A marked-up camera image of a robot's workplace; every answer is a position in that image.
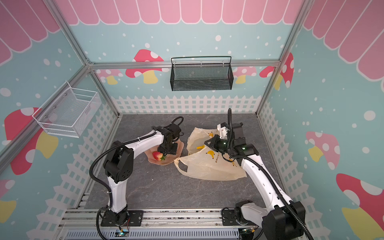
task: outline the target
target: strawberry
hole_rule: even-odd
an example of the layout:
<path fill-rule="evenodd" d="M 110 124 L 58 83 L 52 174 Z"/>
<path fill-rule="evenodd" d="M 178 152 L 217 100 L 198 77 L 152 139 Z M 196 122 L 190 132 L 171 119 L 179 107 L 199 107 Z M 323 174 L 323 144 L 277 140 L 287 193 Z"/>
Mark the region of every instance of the strawberry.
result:
<path fill-rule="evenodd" d="M 155 158 L 155 160 L 157 161 L 162 161 L 162 160 L 165 160 L 165 157 L 163 156 L 163 154 L 161 152 L 158 152 L 158 151 L 155 151 L 152 153 L 152 156 Z"/>

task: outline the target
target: white basket rail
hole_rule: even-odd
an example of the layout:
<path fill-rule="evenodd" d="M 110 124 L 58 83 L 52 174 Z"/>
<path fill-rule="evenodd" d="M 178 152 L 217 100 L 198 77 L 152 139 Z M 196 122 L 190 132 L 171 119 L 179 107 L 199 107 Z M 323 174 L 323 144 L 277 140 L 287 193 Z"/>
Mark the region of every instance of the white basket rail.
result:
<path fill-rule="evenodd" d="M 64 85 L 68 87 L 49 104 L 47 102 L 56 95 Z M 65 82 L 32 117 L 51 135 L 80 137 L 101 105 L 98 92 L 73 88 Z"/>

